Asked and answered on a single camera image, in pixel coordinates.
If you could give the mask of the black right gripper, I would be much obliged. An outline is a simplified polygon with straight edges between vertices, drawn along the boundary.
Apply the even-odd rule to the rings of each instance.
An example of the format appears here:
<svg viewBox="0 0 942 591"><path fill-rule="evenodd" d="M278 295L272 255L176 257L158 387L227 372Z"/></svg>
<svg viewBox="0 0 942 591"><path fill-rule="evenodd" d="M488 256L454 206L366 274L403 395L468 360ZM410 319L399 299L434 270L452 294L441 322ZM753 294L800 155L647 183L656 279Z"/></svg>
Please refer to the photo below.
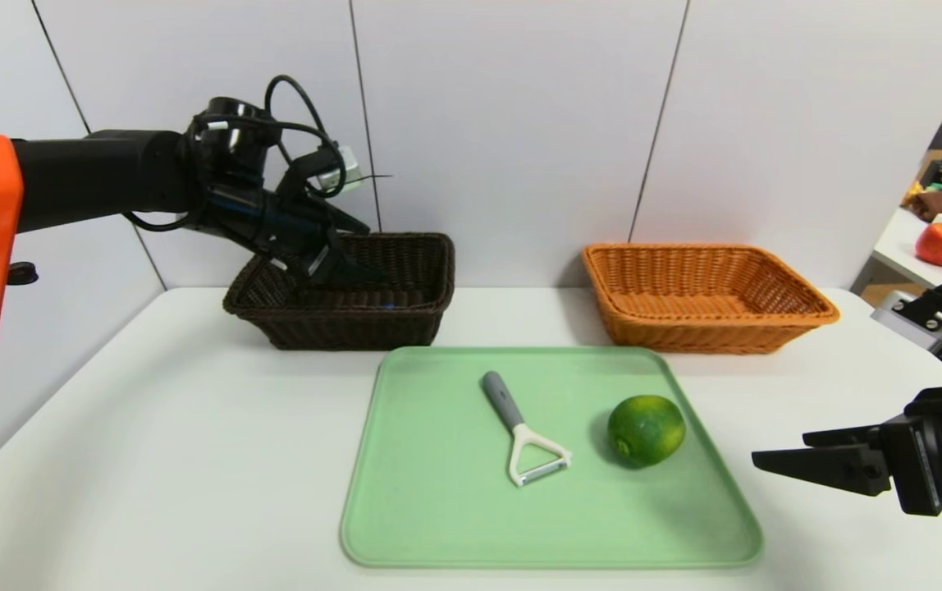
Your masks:
<svg viewBox="0 0 942 591"><path fill-rule="evenodd" d="M803 433L805 448L754 451L753 466L846 493L894 490L902 512L942 512L942 416Z"/></svg>

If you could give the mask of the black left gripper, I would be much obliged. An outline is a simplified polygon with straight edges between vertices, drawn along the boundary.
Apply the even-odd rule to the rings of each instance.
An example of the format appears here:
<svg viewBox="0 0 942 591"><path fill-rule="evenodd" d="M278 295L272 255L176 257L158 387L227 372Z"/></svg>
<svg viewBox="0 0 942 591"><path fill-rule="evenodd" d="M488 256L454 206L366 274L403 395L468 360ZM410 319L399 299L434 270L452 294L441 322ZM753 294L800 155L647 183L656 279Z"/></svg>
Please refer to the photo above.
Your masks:
<svg viewBox="0 0 942 591"><path fill-rule="evenodd" d="M357 259L339 258L336 207L324 198L305 192L278 195L261 192L258 219L258 252L283 265L283 269L310 283L332 280L341 285L381 283L387 273Z"/></svg>

